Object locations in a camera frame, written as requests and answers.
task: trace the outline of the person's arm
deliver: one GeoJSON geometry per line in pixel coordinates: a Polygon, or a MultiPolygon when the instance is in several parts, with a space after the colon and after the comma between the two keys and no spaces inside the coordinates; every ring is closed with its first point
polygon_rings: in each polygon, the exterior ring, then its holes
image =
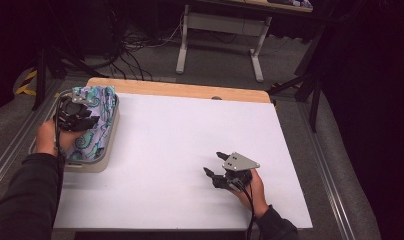
{"type": "MultiPolygon", "coordinates": [[[[39,127],[36,153],[25,158],[0,200],[0,239],[51,238],[59,181],[54,129],[52,120],[39,127]]],[[[68,149],[80,135],[61,133],[61,146],[68,149]]]]}
{"type": "MultiPolygon", "coordinates": [[[[251,186],[247,186],[248,193],[252,189],[252,202],[254,205],[256,223],[263,235],[268,240],[297,240],[298,231],[296,227],[288,220],[283,219],[279,213],[268,206],[265,200],[264,184],[255,169],[251,169],[251,186]]],[[[242,204],[251,209],[248,198],[243,192],[231,191],[236,195],[242,204]]]]}

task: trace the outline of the metal rail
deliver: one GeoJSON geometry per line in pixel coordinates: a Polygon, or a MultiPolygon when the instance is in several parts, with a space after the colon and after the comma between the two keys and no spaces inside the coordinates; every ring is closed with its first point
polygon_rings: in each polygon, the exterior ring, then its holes
{"type": "Polygon", "coordinates": [[[304,103],[297,103],[299,113],[301,114],[302,120],[304,122],[304,127],[316,154],[316,162],[320,171],[320,176],[323,180],[324,188],[329,198],[330,205],[337,221],[337,225],[342,235],[342,239],[355,240],[356,238],[354,232],[352,230],[351,224],[349,223],[348,216],[346,215],[342,200],[328,167],[327,159],[324,157],[323,150],[321,149],[320,142],[317,138],[317,134],[311,131],[311,126],[309,123],[309,113],[305,105],[306,104],[304,103]]]}
{"type": "MultiPolygon", "coordinates": [[[[53,96],[62,83],[63,81],[59,79],[55,79],[54,81],[52,81],[51,84],[48,86],[47,96],[53,96]]],[[[35,123],[35,121],[41,116],[50,101],[50,98],[46,98],[40,108],[28,114],[26,120],[21,126],[21,129],[18,131],[11,143],[6,148],[5,152],[0,157],[0,182],[2,181],[6,172],[9,170],[9,167],[12,165],[13,161],[24,146],[24,139],[29,134],[33,123],[35,123]]]]}

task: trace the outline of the black sleeve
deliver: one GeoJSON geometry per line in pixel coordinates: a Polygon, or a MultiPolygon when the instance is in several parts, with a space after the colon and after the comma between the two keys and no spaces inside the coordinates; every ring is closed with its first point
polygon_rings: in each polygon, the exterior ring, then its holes
{"type": "Polygon", "coordinates": [[[256,221],[261,234],[266,240],[298,240],[296,227],[271,206],[264,215],[256,221]]]}
{"type": "Polygon", "coordinates": [[[50,239],[57,208],[58,160],[31,154],[0,200],[0,239],[50,239]]]}

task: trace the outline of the hand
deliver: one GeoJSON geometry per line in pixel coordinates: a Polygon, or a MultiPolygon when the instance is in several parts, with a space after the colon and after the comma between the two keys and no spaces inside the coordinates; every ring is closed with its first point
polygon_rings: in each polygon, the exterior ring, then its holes
{"type": "MultiPolygon", "coordinates": [[[[262,183],[261,177],[258,175],[258,172],[255,169],[251,169],[252,173],[252,181],[250,186],[246,186],[246,191],[248,192],[249,196],[251,196],[251,188],[252,188],[252,201],[254,204],[254,211],[255,216],[257,218],[261,218],[264,213],[268,210],[268,204],[265,201],[265,194],[264,194],[264,184],[262,183]]],[[[236,195],[240,202],[249,210],[251,210],[251,204],[249,203],[248,198],[246,197],[245,193],[237,192],[237,191],[230,191],[234,195],[236,195]]]]}
{"type": "MultiPolygon", "coordinates": [[[[83,132],[65,132],[61,131],[59,142],[61,148],[68,150],[75,139],[82,136],[83,132]]],[[[58,151],[55,150],[55,123],[52,119],[44,122],[37,130],[36,137],[36,153],[48,153],[55,157],[58,156],[58,151]]]]}

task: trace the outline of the wrist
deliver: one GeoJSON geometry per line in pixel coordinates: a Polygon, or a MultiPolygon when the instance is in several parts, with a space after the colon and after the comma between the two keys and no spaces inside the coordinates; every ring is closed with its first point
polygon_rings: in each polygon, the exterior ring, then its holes
{"type": "Polygon", "coordinates": [[[254,206],[255,217],[258,219],[261,218],[264,215],[264,213],[267,212],[268,208],[269,207],[267,203],[262,203],[254,206]]]}
{"type": "Polygon", "coordinates": [[[54,157],[58,156],[58,151],[56,150],[54,145],[37,148],[36,153],[47,153],[54,157]]]}

